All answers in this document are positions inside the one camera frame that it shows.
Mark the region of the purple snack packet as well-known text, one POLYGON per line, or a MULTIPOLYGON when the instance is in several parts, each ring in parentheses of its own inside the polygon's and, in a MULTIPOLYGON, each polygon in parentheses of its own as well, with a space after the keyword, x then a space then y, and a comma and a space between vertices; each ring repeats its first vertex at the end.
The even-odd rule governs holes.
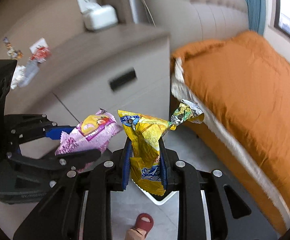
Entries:
POLYGON ((97 149, 104 153, 112 137, 123 130, 115 117, 104 109, 89 115, 70 133, 61 132, 56 155, 97 149))

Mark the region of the red clear plastic wrapper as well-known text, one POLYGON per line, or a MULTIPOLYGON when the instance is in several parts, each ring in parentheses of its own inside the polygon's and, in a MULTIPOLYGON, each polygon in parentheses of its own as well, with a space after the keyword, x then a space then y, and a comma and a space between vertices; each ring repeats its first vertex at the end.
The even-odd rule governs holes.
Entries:
POLYGON ((44 63, 46 58, 50 55, 51 53, 48 47, 39 47, 25 65, 23 78, 18 83, 18 87, 25 87, 29 85, 31 80, 40 71, 39 64, 44 63))

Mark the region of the yellow snack bag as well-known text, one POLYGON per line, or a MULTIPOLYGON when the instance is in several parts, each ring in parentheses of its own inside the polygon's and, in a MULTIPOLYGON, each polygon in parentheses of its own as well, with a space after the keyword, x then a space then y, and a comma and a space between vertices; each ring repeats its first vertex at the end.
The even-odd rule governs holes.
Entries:
POLYGON ((167 168, 159 140, 185 121, 201 124, 204 120, 202 109, 196 103, 183 99, 169 121, 123 110, 118 111, 118 116, 131 141, 131 179, 142 190, 163 196, 167 189, 167 168))

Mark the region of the white paper towel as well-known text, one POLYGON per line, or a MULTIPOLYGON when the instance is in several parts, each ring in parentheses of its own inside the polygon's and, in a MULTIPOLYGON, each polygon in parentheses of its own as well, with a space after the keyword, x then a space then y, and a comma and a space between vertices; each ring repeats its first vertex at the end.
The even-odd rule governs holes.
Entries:
POLYGON ((15 71, 12 76, 12 81, 10 84, 10 89, 15 89, 17 86, 20 86, 20 84, 25 80, 25 66, 17 65, 15 68, 15 71))

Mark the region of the red slipper right foot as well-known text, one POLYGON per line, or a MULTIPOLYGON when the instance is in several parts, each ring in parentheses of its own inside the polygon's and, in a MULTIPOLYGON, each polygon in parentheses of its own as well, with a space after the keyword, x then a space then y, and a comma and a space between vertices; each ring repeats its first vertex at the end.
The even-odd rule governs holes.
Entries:
POLYGON ((136 222, 134 224, 134 229, 139 232, 144 238, 147 237, 148 233, 154 226, 154 220, 151 215, 147 213, 141 213, 136 218, 136 222))

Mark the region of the beige bedside cabinet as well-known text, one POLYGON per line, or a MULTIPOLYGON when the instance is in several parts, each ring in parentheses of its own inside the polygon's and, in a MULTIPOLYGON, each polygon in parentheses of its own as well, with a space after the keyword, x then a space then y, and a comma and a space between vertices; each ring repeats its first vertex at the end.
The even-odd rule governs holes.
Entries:
POLYGON ((105 109, 167 119, 169 34, 145 24, 83 33, 52 50, 29 85, 11 90, 6 114, 45 114, 75 126, 105 109))

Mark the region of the orange bed blanket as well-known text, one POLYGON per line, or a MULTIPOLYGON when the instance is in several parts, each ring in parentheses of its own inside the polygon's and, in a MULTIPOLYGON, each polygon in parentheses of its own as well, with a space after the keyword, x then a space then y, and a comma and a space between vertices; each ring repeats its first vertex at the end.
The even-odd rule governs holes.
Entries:
POLYGON ((185 85, 247 150, 290 209, 290 63, 245 31, 175 50, 185 85))

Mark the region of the white mattress edge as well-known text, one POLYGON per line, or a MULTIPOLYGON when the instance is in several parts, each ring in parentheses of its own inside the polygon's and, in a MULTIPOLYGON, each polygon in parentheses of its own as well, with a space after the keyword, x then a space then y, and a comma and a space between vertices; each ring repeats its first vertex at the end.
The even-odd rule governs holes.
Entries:
POLYGON ((274 183, 259 167, 247 150, 216 119, 213 113, 185 85, 180 58, 170 60, 170 113, 176 110, 181 99, 188 99, 202 109, 202 124, 185 122, 216 154, 238 181, 252 195, 260 210, 280 234, 290 228, 290 209, 274 183))

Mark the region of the white tissue box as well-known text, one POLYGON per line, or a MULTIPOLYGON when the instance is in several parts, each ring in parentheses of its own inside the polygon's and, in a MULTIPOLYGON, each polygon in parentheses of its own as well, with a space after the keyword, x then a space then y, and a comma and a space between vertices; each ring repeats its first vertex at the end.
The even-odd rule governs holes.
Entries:
POLYGON ((83 14, 82 17, 85 28, 89 31, 99 31, 118 23, 116 11, 111 5, 97 7, 83 14))

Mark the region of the beige padded headboard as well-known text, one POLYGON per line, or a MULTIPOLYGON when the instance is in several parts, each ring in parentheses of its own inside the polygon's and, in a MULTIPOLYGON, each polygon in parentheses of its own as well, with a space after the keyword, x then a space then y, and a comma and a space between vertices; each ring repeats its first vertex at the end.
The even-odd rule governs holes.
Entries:
POLYGON ((145 0, 155 25, 170 33, 170 49, 226 40, 249 28, 245 0, 145 0))

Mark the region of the teal curtain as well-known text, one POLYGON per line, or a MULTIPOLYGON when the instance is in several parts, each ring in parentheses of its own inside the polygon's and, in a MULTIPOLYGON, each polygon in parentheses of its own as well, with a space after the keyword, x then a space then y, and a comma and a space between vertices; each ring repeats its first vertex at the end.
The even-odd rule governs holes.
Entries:
POLYGON ((266 0, 246 0, 248 5, 249 29, 264 34, 266 23, 266 0))

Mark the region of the colourful wall stickers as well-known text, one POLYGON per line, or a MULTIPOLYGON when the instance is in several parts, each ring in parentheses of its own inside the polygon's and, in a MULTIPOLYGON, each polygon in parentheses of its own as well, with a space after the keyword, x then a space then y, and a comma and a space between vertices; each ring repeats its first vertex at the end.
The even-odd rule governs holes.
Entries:
POLYGON ((10 43, 7 37, 3 38, 3 43, 7 49, 7 55, 13 60, 19 60, 23 57, 20 50, 16 50, 10 43))

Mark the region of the lower white wall socket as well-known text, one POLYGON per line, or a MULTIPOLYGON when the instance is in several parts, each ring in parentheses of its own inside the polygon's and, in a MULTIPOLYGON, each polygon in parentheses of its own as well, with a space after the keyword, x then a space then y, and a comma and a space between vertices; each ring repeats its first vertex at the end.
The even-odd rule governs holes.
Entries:
POLYGON ((44 38, 40 38, 32 46, 29 47, 32 54, 35 54, 40 48, 48 48, 48 44, 44 38))

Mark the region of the white wall socket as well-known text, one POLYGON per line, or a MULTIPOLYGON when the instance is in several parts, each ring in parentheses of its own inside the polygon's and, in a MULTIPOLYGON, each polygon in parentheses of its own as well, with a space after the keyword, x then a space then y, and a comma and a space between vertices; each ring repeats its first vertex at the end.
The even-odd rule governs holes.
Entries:
POLYGON ((44 38, 40 38, 32 46, 29 47, 32 54, 35 54, 40 48, 48 48, 48 44, 44 38))
POLYGON ((79 6, 79 10, 82 14, 93 10, 97 3, 97 0, 76 0, 79 6))

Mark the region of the upper white wall socket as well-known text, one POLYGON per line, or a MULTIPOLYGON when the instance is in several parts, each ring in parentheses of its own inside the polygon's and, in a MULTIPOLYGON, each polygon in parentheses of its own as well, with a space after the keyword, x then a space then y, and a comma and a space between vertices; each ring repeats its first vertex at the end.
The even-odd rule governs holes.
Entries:
POLYGON ((93 10, 97 3, 97 0, 76 0, 79 6, 79 10, 82 14, 93 10))

